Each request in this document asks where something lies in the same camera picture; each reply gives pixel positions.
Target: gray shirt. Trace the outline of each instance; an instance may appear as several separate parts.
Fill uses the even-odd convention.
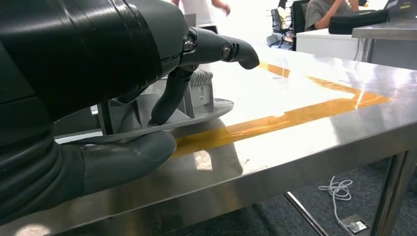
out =
[[[305,30],[314,30],[314,24],[321,20],[330,10],[334,0],[311,0],[305,12]],[[351,11],[350,6],[343,1],[336,14],[344,14]]]

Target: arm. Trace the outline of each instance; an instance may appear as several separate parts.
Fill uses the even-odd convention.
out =
[[[359,0],[349,0],[352,11],[359,11]]]
[[[226,15],[230,14],[230,6],[222,0],[211,0],[211,4],[217,8],[223,9],[226,12]]]
[[[326,15],[322,19],[314,23],[314,27],[318,30],[327,28],[330,22],[330,17],[336,14],[342,2],[343,0],[335,0],[330,10],[326,13]]]
[[[171,2],[172,2],[173,4],[175,4],[176,6],[179,6],[179,0],[171,0]]]

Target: table leg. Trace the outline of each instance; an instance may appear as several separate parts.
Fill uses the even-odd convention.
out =
[[[363,52],[362,52],[363,62],[371,62],[372,50],[374,48],[374,44],[375,44],[375,39],[369,39],[369,38],[365,39],[365,42],[363,44]]]
[[[290,201],[290,203],[299,211],[305,220],[310,224],[311,227],[320,236],[328,236],[328,233],[317,223],[313,216],[305,209],[305,207],[298,201],[298,199],[291,193],[284,193],[284,196]]]
[[[390,157],[387,178],[372,227],[371,236],[389,236],[416,166],[417,151]]]

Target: white shirt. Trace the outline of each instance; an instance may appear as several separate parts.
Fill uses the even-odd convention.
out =
[[[196,14],[196,26],[215,26],[211,0],[180,0],[184,14]]]

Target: person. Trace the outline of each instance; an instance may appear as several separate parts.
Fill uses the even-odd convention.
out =
[[[358,0],[311,0],[305,12],[305,30],[328,28],[330,17],[334,14],[345,14],[349,11],[359,11]]]
[[[208,1],[214,7],[223,9],[226,16],[230,14],[230,6],[222,0],[181,0],[184,8],[184,14],[196,14],[196,27],[211,30],[217,33],[217,26],[214,21],[213,12]],[[179,0],[171,0],[171,2],[179,6]]]

